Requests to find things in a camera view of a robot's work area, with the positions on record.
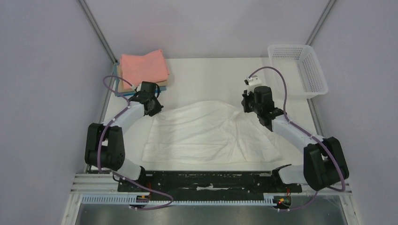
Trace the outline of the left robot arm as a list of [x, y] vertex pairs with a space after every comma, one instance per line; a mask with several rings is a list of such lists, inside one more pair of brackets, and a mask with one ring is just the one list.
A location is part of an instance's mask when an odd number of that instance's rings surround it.
[[86, 164], [97, 167], [99, 172], [107, 169], [130, 179], [129, 185], [135, 191], [143, 191], [147, 186], [145, 169], [126, 158], [123, 137], [136, 121], [162, 111], [158, 101], [160, 92], [158, 84], [142, 82], [133, 96], [125, 98], [125, 108], [104, 123], [90, 124], [84, 154]]

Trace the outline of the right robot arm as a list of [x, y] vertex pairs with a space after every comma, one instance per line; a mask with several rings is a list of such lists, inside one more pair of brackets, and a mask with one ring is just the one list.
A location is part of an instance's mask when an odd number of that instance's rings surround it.
[[271, 178], [274, 190], [284, 191], [290, 184], [307, 184], [315, 191], [324, 188], [338, 192], [346, 190], [349, 171], [338, 139], [313, 135], [291, 120], [285, 110], [275, 107], [268, 86], [245, 90], [242, 96], [244, 112], [255, 113], [262, 126], [302, 152], [301, 165], [285, 165], [274, 170], [276, 175]]

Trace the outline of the white t shirt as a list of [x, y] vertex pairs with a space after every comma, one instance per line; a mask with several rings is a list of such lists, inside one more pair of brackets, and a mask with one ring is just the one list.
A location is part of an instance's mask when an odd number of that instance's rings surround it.
[[155, 115], [142, 160], [209, 165], [274, 162], [281, 157], [267, 132], [242, 110], [202, 101]]

